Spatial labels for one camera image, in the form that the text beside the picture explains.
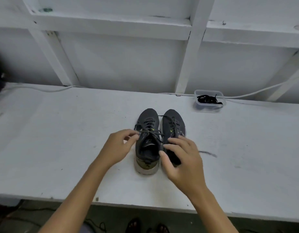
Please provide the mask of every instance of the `finger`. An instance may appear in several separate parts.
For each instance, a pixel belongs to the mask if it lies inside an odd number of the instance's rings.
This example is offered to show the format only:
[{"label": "finger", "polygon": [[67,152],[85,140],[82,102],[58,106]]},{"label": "finger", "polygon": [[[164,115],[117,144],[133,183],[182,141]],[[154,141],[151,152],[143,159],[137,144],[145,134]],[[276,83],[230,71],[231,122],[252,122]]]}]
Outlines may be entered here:
[{"label": "finger", "polygon": [[132,129],[124,129],[121,131],[118,131],[117,133],[119,133],[121,135],[121,137],[124,139],[124,137],[126,136],[133,136],[135,134],[139,134],[138,131],[132,130]]},{"label": "finger", "polygon": [[162,150],[159,151],[159,155],[160,155],[160,159],[161,162],[163,164],[163,167],[165,169],[165,172],[167,174],[167,177],[171,180],[173,179],[174,175],[175,175],[175,167],[172,165],[169,157],[167,156],[167,154],[165,152],[163,152]]},{"label": "finger", "polygon": [[186,141],[178,138],[168,138],[168,141],[172,144],[179,145],[186,153],[189,153],[190,145]]},{"label": "finger", "polygon": [[133,146],[133,144],[139,139],[139,135],[135,134],[124,144],[129,150]]},{"label": "finger", "polygon": [[191,147],[197,148],[197,145],[192,140],[184,137],[184,136],[178,136],[179,139],[186,141]]},{"label": "finger", "polygon": [[183,161],[183,159],[185,159],[185,156],[187,155],[187,153],[178,145],[165,144],[163,145],[163,147],[173,151],[181,161]]}]

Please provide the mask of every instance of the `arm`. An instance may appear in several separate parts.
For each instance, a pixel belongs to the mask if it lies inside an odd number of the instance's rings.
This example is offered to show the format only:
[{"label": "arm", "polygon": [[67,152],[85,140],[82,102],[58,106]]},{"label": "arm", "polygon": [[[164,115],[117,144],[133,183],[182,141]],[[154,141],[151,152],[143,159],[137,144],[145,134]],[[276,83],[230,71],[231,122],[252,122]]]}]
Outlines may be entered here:
[{"label": "arm", "polygon": [[167,176],[189,198],[207,231],[238,233],[206,186],[202,159],[196,144],[182,136],[169,138],[168,141],[172,144],[164,147],[175,152],[182,164],[173,167],[167,154],[160,151]]},{"label": "arm", "polygon": [[131,129],[112,133],[98,157],[39,233],[78,233],[108,169],[120,162],[139,139]]}]

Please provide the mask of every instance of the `floor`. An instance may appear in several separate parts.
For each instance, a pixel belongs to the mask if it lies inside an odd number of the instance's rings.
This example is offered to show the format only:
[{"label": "floor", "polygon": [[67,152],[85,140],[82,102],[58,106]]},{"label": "floor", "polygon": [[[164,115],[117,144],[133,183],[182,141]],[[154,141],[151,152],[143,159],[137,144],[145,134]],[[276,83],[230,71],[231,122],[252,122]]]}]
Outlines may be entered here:
[{"label": "floor", "polygon": [[[22,208],[39,209],[50,208],[56,209],[60,203],[44,201],[25,201]],[[39,226],[43,225],[51,216],[53,211],[27,211],[17,210],[11,215],[14,219],[5,220],[0,226],[0,233],[35,233],[38,232]],[[132,218],[138,216],[142,221],[142,233],[151,227],[155,229],[158,223],[164,223],[168,226],[171,233],[180,232],[206,232],[201,220],[197,214],[177,213],[169,211],[158,211],[136,208],[121,208],[92,205],[89,209],[86,221],[95,229],[97,233],[102,232],[94,226],[105,223],[107,233],[124,232],[127,223]],[[22,222],[19,219],[29,220],[31,222]],[[299,232],[299,223],[277,222],[252,220],[247,218],[230,218],[239,233],[288,233]]]}]

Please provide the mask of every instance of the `sandal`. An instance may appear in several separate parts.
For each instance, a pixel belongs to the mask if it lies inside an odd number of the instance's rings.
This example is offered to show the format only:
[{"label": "sandal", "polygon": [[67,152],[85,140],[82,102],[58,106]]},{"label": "sandal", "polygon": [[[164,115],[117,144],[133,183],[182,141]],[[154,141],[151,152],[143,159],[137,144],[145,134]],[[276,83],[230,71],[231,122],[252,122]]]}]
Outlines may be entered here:
[{"label": "sandal", "polygon": [[166,225],[159,223],[156,228],[157,233],[170,233],[168,227]]},{"label": "sandal", "polygon": [[128,223],[125,233],[141,233],[141,221],[138,217]]}]

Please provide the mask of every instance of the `left hand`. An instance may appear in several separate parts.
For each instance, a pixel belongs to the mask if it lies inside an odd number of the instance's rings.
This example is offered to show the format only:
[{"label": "left hand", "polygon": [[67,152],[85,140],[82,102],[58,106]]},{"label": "left hand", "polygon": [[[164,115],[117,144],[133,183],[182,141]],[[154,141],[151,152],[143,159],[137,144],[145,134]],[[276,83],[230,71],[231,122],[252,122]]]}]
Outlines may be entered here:
[{"label": "left hand", "polygon": [[97,159],[110,168],[126,157],[131,147],[138,139],[139,132],[132,129],[125,129],[111,133]]}]

